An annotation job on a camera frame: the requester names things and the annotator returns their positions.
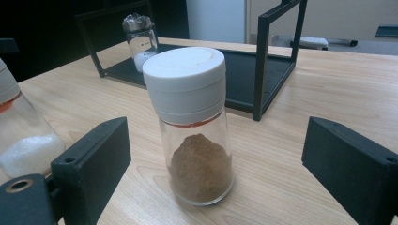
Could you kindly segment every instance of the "white wall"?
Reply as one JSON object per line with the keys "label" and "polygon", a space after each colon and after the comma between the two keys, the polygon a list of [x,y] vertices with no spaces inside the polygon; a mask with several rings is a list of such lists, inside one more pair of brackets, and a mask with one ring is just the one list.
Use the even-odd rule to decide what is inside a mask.
{"label": "white wall", "polygon": [[187,0],[190,39],[245,43],[246,0]]}
{"label": "white wall", "polygon": [[[248,0],[249,32],[257,34],[258,16],[281,0]],[[273,22],[272,35],[294,34],[298,7]],[[380,24],[398,24],[398,0],[308,0],[302,35],[314,38],[375,40]]]}

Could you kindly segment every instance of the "white plastic lid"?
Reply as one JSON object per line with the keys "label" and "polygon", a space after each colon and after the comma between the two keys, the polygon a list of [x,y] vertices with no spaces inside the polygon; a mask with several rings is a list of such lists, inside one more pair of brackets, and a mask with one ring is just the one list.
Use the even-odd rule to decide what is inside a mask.
{"label": "white plastic lid", "polygon": [[163,52],[143,66],[158,116],[166,122],[204,121],[225,103],[225,60],[215,49],[189,47]]}
{"label": "white plastic lid", "polygon": [[0,103],[11,100],[20,93],[20,87],[8,70],[6,64],[0,58]]}

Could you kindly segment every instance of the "light gray floor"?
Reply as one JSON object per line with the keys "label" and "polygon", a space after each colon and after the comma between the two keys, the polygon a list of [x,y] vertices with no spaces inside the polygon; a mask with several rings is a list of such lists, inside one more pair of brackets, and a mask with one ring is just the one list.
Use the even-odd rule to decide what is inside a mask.
{"label": "light gray floor", "polygon": [[[291,37],[275,37],[270,45],[287,47]],[[350,46],[350,40],[327,39],[329,51],[349,53],[373,53],[398,55],[398,41],[369,41],[359,40],[355,47]]]}

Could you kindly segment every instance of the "salt shaker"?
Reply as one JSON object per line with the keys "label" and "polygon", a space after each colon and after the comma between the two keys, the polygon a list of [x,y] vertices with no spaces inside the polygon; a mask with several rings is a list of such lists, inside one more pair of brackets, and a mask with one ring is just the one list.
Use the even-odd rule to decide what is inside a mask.
{"label": "salt shaker", "polygon": [[142,73],[144,62],[158,52],[155,24],[149,17],[137,13],[127,16],[122,24],[135,67]]}
{"label": "salt shaker", "polygon": [[64,151],[64,142],[0,59],[0,184],[30,173],[48,173],[51,161]]}
{"label": "salt shaker", "polygon": [[144,63],[144,79],[172,190],[193,205],[218,202],[234,181],[223,54],[200,47],[159,53]]}

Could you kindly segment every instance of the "ground spice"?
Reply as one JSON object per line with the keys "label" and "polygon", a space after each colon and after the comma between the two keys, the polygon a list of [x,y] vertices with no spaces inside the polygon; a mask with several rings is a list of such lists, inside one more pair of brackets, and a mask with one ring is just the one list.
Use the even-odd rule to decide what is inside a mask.
{"label": "ground spice", "polygon": [[219,198],[232,182],[232,158],[203,134],[191,135],[173,153],[171,186],[180,197],[198,203]]}

